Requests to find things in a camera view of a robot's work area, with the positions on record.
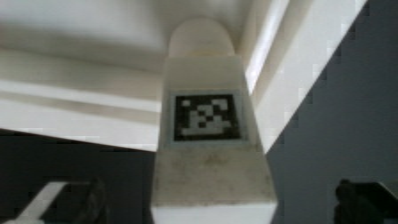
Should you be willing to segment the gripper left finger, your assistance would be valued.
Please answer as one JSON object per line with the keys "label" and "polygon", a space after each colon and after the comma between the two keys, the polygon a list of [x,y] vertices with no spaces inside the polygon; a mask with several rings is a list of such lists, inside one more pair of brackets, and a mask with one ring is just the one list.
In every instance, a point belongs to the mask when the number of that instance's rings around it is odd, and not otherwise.
{"label": "gripper left finger", "polygon": [[10,224],[106,224],[106,192],[101,181],[50,182]]}

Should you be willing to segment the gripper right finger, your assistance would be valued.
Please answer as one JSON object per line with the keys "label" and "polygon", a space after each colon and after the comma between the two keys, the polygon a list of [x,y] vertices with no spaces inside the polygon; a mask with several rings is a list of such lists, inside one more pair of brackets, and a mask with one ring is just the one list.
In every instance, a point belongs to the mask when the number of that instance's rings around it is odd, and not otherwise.
{"label": "gripper right finger", "polygon": [[398,181],[339,181],[334,224],[398,224]]}

